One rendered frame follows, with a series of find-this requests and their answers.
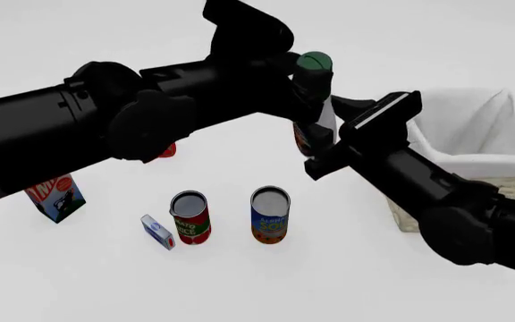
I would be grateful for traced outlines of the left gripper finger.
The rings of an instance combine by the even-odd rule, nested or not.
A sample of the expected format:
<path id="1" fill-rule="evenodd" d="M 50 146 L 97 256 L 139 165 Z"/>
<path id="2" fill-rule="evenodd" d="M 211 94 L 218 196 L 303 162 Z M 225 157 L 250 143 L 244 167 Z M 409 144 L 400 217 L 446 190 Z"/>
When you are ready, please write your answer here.
<path id="1" fill-rule="evenodd" d="M 297 98 L 311 105 L 322 105 L 331 96 L 332 80 L 328 69 L 296 69 L 292 75 Z"/>

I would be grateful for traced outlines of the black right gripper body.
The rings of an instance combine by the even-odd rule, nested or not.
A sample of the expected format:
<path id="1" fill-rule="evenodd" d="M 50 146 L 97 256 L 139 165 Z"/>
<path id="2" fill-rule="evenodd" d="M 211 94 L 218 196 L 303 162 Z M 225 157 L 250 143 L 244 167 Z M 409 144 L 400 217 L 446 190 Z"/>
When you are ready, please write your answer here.
<path id="1" fill-rule="evenodd" d="M 408 146 L 407 122 L 421 111 L 420 91 L 387 94 L 376 101 L 364 121 L 341 125 L 337 143 L 305 162 L 306 174 L 316 181 L 346 167 L 361 176 L 383 169 L 388 155 Z"/>

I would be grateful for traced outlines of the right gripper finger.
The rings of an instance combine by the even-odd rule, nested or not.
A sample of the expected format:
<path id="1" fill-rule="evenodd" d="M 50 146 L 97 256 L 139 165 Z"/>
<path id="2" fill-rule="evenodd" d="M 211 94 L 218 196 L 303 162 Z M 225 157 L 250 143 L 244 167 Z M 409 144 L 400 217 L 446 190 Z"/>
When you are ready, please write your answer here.
<path id="1" fill-rule="evenodd" d="M 361 123 L 367 118 L 367 112 L 376 105 L 376 101 L 357 100 L 339 96 L 331 96 L 331 104 L 334 113 L 339 117 L 344 126 L 346 123 Z"/>
<path id="2" fill-rule="evenodd" d="M 316 123 L 308 126 L 309 156 L 322 155 L 334 145 L 333 130 Z"/>

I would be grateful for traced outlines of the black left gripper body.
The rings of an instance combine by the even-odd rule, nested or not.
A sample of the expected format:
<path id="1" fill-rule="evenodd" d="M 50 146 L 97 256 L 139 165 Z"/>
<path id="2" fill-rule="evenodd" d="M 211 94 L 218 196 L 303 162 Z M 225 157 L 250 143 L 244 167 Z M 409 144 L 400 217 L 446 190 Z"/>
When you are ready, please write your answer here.
<path id="1" fill-rule="evenodd" d="M 224 89 L 255 112 L 313 123 L 322 104 L 290 77 L 301 74 L 289 27 L 241 0 L 206 0 L 215 25 L 208 61 L 226 72 Z"/>

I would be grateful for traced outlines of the green-capped salad dressing bottle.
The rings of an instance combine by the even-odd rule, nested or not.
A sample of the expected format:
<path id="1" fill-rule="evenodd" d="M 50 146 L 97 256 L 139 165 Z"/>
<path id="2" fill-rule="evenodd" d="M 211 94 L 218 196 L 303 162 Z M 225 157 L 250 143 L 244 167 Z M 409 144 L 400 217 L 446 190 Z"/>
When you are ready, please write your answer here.
<path id="1" fill-rule="evenodd" d="M 326 53 L 313 51 L 301 55 L 296 62 L 296 69 L 328 69 L 333 71 L 332 58 Z M 333 130 L 334 144 L 337 140 L 336 115 L 334 113 L 331 96 L 322 105 L 313 105 L 317 119 L 314 123 Z M 293 123 L 293 133 L 300 153 L 309 159 L 308 126 L 314 123 Z"/>

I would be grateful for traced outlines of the white cloth-lined wicker basket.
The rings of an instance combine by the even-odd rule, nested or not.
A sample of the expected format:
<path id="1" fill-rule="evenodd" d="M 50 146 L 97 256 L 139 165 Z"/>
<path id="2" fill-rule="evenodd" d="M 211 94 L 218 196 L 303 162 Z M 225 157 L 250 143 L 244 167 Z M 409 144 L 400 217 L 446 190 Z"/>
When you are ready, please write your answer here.
<path id="1" fill-rule="evenodd" d="M 515 94 L 430 89 L 408 122 L 409 146 L 445 171 L 488 182 L 515 199 Z"/>

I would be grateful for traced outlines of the blue alphabet soup can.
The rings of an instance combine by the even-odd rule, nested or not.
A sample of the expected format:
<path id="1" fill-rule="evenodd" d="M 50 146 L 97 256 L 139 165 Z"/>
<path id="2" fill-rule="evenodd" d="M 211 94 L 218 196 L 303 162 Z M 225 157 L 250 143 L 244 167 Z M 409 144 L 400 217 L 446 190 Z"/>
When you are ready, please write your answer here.
<path id="1" fill-rule="evenodd" d="M 250 228 L 253 237 L 264 244 L 283 240 L 288 232 L 291 198 L 275 186 L 258 188 L 250 197 Z"/>

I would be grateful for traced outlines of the red tomato sauce can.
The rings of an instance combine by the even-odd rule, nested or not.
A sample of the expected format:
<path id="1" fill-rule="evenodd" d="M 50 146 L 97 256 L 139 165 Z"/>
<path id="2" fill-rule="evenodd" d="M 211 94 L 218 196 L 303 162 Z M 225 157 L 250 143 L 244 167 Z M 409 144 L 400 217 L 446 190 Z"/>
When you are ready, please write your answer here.
<path id="1" fill-rule="evenodd" d="M 199 245 L 208 240 L 212 226 L 205 196 L 197 191 L 183 191 L 170 203 L 170 215 L 180 240 L 187 245 Z"/>

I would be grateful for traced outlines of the small white and blue box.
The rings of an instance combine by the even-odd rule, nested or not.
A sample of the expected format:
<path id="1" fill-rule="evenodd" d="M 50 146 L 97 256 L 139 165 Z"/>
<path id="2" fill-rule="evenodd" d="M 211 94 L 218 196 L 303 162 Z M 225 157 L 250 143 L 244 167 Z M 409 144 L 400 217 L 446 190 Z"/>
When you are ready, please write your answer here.
<path id="1" fill-rule="evenodd" d="M 166 249 L 171 250 L 175 247 L 176 243 L 173 235 L 152 216 L 145 214 L 141 217 L 140 221 L 144 230 Z"/>

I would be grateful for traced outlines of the milk carton with cow print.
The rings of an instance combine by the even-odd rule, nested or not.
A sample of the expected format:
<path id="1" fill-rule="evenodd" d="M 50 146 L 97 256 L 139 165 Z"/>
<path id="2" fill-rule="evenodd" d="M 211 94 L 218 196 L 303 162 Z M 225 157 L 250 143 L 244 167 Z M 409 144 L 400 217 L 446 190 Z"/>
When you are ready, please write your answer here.
<path id="1" fill-rule="evenodd" d="M 70 174 L 36 184 L 24 192 L 38 211 L 56 224 L 86 203 Z"/>

